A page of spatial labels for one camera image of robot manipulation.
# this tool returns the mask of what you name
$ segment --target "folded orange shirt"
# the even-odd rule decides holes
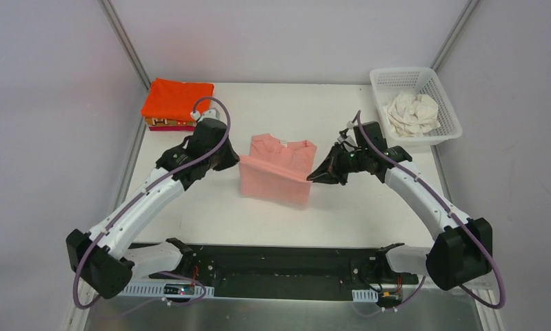
[[[209,83],[183,83],[156,78],[151,84],[141,115],[151,119],[192,121],[190,113],[194,103],[201,97],[210,97],[214,85]],[[210,100],[202,101],[197,110],[202,113],[210,107]]]

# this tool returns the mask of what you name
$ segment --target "white plastic basket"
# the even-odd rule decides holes
[[[437,145],[462,135],[458,117],[434,70],[422,67],[375,69],[370,72],[370,82],[372,97],[381,118],[381,127],[390,145]],[[441,127],[429,131],[424,137],[400,137],[391,132],[383,107],[392,102],[402,90],[414,90],[416,94],[430,95],[439,106],[438,121]]]

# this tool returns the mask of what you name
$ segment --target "pink t-shirt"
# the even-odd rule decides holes
[[[270,134],[251,139],[249,156],[241,155],[241,192],[249,197],[305,205],[310,196],[316,146],[309,141],[286,142]]]

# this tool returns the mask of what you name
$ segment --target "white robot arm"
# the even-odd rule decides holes
[[[101,223],[92,227],[89,232],[82,233],[75,230],[66,239],[70,264],[74,271],[79,267],[79,261],[87,247],[95,241],[98,242],[80,275],[105,299],[120,293],[131,279],[166,270],[179,272],[183,257],[192,254],[192,250],[177,239],[168,239],[164,243],[146,248],[129,249],[129,246],[165,205],[183,194],[194,181],[202,179],[209,169],[220,171],[237,164],[239,158],[227,141],[209,159],[160,180],[173,169],[200,157],[215,147],[224,135],[226,126],[216,118],[216,111],[207,113],[199,118],[198,126],[192,136],[181,145],[163,153],[156,162],[156,168],[131,197],[142,194],[142,198],[130,206],[112,227],[108,228],[110,220],[125,209],[127,201],[131,201],[131,198]],[[411,156],[403,148],[399,146],[387,148],[377,122],[367,123],[363,127],[370,140],[375,141],[385,155],[421,176]],[[346,138],[346,132],[347,130],[343,132],[344,138]],[[432,249],[411,248],[403,244],[381,248],[379,252],[384,253],[382,258],[385,261],[380,263],[385,263],[390,272],[409,272],[430,276],[444,290],[489,272],[490,265],[476,252],[474,246],[459,231],[458,225],[449,218],[446,211],[415,182],[417,178],[412,178],[403,170],[383,162],[363,147],[366,144],[359,132],[355,130],[354,133],[358,146],[350,143],[346,145],[341,139],[340,143],[332,147],[325,161],[308,177],[308,180],[315,183],[345,185],[348,174],[351,172],[367,171],[374,174],[407,202],[435,241]],[[148,190],[151,183],[155,181],[159,181],[158,184]],[[449,204],[468,228],[480,238],[484,246],[492,252],[492,230],[488,222],[483,219],[472,220],[467,214]]]

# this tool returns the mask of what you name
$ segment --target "crumpled white towel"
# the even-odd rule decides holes
[[[423,137],[433,129],[439,128],[438,104],[427,94],[401,91],[399,95],[384,107],[391,132],[400,137]]]

